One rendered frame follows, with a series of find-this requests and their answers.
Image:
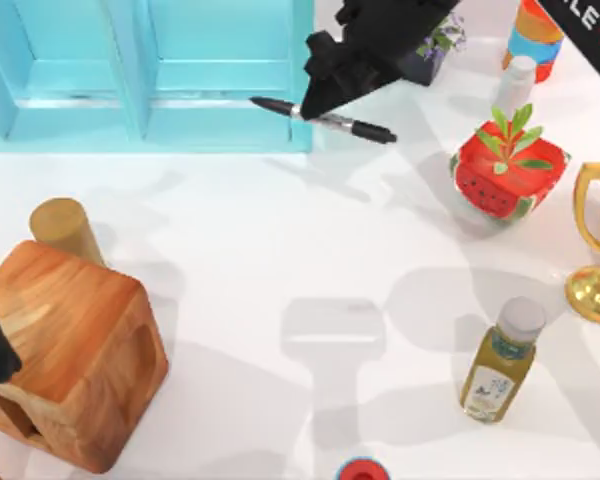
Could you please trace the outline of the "pale wooden cylinder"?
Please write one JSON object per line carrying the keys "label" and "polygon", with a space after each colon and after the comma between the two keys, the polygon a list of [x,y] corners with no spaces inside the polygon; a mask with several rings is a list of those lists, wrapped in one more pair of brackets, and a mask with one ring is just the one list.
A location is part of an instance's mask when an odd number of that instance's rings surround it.
{"label": "pale wooden cylinder", "polygon": [[29,228],[38,242],[105,266],[86,210],[79,201],[69,197],[44,201],[30,214]]}

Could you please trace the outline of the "orange and blue cup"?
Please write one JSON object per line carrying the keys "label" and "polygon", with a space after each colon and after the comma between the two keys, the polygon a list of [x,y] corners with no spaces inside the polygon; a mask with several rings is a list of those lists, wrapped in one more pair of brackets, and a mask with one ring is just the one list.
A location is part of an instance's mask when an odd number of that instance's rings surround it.
{"label": "orange and blue cup", "polygon": [[514,57],[528,56],[536,63],[535,83],[544,82],[552,72],[563,40],[564,34],[537,0],[520,0],[502,69]]}

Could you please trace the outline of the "black marker pen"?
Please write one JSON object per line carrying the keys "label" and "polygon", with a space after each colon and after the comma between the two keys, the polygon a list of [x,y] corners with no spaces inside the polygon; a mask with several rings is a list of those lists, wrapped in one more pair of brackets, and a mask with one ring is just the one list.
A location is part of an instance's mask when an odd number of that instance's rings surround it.
{"label": "black marker pen", "polygon": [[253,96],[250,98],[250,101],[254,105],[273,113],[332,130],[338,130],[374,143],[391,144],[396,143],[398,140],[398,137],[385,127],[343,117],[338,114],[327,113],[314,119],[305,119],[301,115],[301,106],[298,104],[262,96]]}

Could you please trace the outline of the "red and blue round object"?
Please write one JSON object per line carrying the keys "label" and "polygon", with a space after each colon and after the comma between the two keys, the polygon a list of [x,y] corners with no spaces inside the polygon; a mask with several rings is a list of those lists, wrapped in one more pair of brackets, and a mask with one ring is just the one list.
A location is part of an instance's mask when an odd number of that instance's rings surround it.
{"label": "red and blue round object", "polygon": [[388,470],[371,457],[354,457],[346,461],[333,480],[391,480]]}

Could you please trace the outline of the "black pot with purple flowers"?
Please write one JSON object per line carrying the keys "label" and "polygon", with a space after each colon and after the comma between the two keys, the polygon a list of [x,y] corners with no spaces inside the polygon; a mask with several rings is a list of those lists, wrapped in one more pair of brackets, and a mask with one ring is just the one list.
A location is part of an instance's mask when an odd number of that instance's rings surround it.
{"label": "black pot with purple flowers", "polygon": [[421,86],[430,86],[447,54],[461,49],[466,39],[464,18],[450,13],[415,51],[407,54],[401,61],[399,67],[402,78]]}

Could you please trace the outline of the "wooden block with holes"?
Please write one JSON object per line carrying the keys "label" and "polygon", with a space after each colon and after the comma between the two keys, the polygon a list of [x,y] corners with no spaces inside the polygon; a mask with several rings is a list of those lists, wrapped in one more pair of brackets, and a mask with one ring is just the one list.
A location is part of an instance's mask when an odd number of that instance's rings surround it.
{"label": "wooden block with holes", "polygon": [[0,325],[22,361],[0,384],[0,431],[109,471],[169,368],[142,283],[26,240],[0,265]]}

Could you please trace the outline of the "light blue rack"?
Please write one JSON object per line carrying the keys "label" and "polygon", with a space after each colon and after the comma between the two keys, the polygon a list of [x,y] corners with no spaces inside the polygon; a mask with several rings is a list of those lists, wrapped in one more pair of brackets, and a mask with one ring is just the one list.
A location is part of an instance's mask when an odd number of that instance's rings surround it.
{"label": "light blue rack", "polygon": [[306,152],[314,0],[0,0],[0,152]]}

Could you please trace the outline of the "white bottle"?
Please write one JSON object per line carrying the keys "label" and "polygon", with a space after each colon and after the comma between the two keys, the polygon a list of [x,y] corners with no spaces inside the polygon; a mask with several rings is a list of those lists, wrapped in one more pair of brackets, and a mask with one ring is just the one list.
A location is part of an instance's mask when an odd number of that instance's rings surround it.
{"label": "white bottle", "polygon": [[515,56],[505,68],[493,105],[509,120],[515,111],[528,103],[536,80],[535,60],[529,56]]}

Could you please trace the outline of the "red watermelon plant pot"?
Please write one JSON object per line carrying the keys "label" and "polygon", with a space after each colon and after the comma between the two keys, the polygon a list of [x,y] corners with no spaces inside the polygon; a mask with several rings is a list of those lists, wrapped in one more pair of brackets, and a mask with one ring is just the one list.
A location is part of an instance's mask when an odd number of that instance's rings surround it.
{"label": "red watermelon plant pot", "polygon": [[571,156],[528,125],[533,105],[510,116],[496,106],[449,162],[456,190],[475,209],[515,223],[539,206],[564,174]]}

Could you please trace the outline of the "yellow bottle with grey cap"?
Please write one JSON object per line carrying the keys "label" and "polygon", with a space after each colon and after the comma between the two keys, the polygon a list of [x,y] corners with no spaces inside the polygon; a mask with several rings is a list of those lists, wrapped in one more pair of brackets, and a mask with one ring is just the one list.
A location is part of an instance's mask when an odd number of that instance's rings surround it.
{"label": "yellow bottle with grey cap", "polygon": [[483,423],[501,421],[536,355],[545,328],[543,306],[527,297],[509,299],[485,333],[462,387],[460,405]]}

